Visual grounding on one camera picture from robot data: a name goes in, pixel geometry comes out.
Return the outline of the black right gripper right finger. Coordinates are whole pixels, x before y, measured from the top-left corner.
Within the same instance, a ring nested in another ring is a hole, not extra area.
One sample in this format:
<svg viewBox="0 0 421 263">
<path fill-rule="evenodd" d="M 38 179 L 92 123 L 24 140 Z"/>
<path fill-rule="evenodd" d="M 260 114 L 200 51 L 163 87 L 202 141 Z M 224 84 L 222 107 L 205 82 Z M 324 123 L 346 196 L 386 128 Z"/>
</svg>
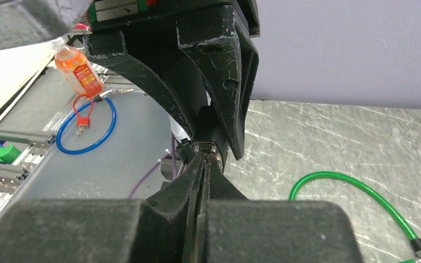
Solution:
<svg viewBox="0 0 421 263">
<path fill-rule="evenodd" d="M 325 201 L 252 201 L 216 162 L 204 167 L 197 262 L 362 262 L 343 209 Z"/>
</svg>

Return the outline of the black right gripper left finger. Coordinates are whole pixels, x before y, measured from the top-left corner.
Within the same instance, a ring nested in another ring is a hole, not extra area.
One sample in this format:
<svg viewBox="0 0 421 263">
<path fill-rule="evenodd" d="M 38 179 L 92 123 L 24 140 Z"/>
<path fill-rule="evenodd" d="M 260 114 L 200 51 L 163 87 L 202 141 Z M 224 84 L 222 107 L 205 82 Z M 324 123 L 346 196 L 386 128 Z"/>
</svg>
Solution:
<svg viewBox="0 0 421 263">
<path fill-rule="evenodd" d="M 0 262 L 191 262 L 204 155 L 147 199 L 34 199 L 0 218 Z"/>
</svg>

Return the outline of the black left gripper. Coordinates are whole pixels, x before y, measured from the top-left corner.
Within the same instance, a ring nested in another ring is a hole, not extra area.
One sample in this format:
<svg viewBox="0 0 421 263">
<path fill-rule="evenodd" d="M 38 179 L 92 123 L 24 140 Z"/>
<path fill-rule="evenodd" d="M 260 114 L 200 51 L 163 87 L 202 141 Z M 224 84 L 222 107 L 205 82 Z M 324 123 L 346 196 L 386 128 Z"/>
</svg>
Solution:
<svg viewBox="0 0 421 263">
<path fill-rule="evenodd" d="M 93 1 L 87 23 L 93 31 L 131 21 L 177 16 L 178 48 L 201 71 L 234 157 L 245 150 L 245 122 L 259 65 L 251 40 L 260 36 L 256 1 Z M 177 91 L 143 37 L 124 31 L 83 37 L 86 56 L 141 88 L 192 136 L 195 125 Z"/>
</svg>

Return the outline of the green cable lock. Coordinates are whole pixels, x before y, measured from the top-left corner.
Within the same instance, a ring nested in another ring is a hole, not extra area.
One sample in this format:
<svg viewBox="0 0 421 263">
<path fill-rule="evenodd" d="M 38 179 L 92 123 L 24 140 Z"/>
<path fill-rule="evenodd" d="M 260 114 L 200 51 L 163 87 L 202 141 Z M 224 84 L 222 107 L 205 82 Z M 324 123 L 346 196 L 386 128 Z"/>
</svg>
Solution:
<svg viewBox="0 0 421 263">
<path fill-rule="evenodd" d="M 329 201 L 350 218 L 364 262 L 421 262 L 421 178 L 310 173 L 290 201 Z"/>
</svg>

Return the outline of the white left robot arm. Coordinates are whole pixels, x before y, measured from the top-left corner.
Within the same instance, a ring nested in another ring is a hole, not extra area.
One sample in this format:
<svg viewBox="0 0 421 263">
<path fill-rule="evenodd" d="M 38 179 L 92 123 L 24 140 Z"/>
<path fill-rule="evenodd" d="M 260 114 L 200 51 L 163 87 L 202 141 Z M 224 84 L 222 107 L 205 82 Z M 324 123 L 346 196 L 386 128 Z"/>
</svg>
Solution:
<svg viewBox="0 0 421 263">
<path fill-rule="evenodd" d="M 151 96 L 177 140 L 223 140 L 244 155 L 259 65 L 256 1 L 93 1 L 83 43 L 90 61 Z"/>
</svg>

